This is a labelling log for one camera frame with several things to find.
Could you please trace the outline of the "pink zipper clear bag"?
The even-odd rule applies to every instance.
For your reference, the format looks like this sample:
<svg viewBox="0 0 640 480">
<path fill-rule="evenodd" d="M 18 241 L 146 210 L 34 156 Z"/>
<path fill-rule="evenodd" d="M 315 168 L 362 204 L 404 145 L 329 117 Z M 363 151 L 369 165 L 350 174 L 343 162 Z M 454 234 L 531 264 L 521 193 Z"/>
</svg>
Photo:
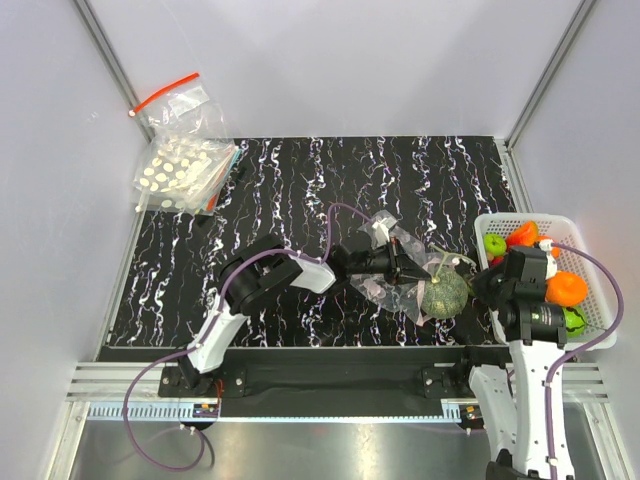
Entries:
<svg viewBox="0 0 640 480">
<path fill-rule="evenodd" d="M 427 283 L 442 259 L 400 226 L 386 210 L 359 228 L 358 261 L 350 284 L 368 301 L 391 313 L 402 312 L 418 326 L 431 318 L 421 304 Z"/>
</svg>

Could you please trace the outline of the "green netted melon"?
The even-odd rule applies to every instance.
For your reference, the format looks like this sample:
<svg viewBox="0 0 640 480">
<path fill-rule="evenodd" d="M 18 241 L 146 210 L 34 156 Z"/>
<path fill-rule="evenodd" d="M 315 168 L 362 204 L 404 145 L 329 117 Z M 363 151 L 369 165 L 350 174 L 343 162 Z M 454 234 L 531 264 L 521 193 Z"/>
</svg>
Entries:
<svg viewBox="0 0 640 480">
<path fill-rule="evenodd" d="M 427 318 L 444 320 L 460 314 L 475 293 L 471 277 L 477 263 L 471 258 L 444 250 L 434 243 L 434 257 L 423 268 L 430 278 L 418 284 L 418 304 Z"/>
</svg>

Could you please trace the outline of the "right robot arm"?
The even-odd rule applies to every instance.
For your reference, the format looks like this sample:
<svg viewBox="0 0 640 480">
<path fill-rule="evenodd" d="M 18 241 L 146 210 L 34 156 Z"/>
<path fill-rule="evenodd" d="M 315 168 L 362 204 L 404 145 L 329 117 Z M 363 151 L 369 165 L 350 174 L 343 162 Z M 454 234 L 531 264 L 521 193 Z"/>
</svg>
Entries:
<svg viewBox="0 0 640 480">
<path fill-rule="evenodd" d="M 546 300 L 553 263 L 539 248 L 516 246 L 472 281 L 476 296 L 498 313 L 515 373 L 474 355 L 453 374 L 457 390 L 480 406 L 491 452 L 488 479 L 576 476 L 563 410 L 565 315 Z"/>
</svg>

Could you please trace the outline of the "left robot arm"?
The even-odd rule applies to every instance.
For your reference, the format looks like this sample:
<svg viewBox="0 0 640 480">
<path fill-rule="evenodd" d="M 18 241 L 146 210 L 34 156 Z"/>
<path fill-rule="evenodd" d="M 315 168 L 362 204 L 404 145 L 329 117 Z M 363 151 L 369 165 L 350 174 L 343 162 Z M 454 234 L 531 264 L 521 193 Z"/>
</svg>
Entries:
<svg viewBox="0 0 640 480">
<path fill-rule="evenodd" d="M 208 394 L 239 328 L 287 288 L 325 295 L 358 276 L 379 276 L 389 287 L 431 279 L 393 236 L 365 249 L 333 244 L 319 259 L 285 248 L 273 234 L 259 238 L 222 266 L 219 296 L 210 316 L 177 360 L 181 384 L 193 395 Z"/>
</svg>

